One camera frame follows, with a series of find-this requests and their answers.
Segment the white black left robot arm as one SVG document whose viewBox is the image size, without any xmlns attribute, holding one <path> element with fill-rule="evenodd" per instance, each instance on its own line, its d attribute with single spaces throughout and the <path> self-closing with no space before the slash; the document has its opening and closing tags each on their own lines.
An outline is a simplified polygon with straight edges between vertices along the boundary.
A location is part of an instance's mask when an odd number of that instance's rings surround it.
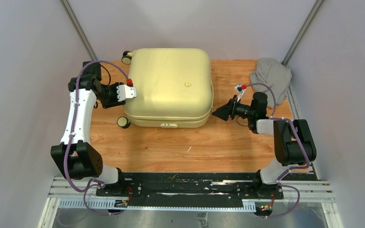
<svg viewBox="0 0 365 228">
<path fill-rule="evenodd" d="M 126 83 L 102 84 L 103 60 L 86 61 L 79 74 L 68 83 L 70 108 L 67 125 L 58 145 L 50 155 L 68 184 L 77 192 L 86 193 L 91 187 L 122 196 L 127 184 L 119 168 L 105 165 L 101 154 L 91 145 L 90 127 L 96 102 L 103 108 L 124 105 L 125 91 L 132 81 L 124 70 Z"/>
</svg>

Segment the cream suitcase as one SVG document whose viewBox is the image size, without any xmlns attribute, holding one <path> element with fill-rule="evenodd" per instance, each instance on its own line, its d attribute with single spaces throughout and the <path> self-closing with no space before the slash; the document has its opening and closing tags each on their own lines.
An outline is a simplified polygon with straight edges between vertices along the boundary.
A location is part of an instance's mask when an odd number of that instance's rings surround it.
<svg viewBox="0 0 365 228">
<path fill-rule="evenodd" d="M 214 89 L 211 59 L 198 48 L 141 48 L 126 51 L 122 62 L 136 97 L 123 106 L 137 126 L 198 128 L 209 119 Z"/>
</svg>

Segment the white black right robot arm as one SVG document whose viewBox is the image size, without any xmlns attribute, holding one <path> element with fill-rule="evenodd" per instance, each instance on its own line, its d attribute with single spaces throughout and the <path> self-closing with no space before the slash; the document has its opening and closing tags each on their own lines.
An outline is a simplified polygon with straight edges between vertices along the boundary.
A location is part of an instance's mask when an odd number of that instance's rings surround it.
<svg viewBox="0 0 365 228">
<path fill-rule="evenodd" d="M 305 119 L 290 120 L 267 116 L 267 95 L 255 92 L 250 105 L 242 104 L 235 95 L 212 115 L 224 121 L 241 117 L 255 134 L 270 135 L 274 140 L 275 157 L 258 170 L 251 185 L 241 189 L 244 195 L 265 198 L 279 188 L 280 181 L 294 169 L 309 168 L 317 157 L 317 150 Z"/>
</svg>

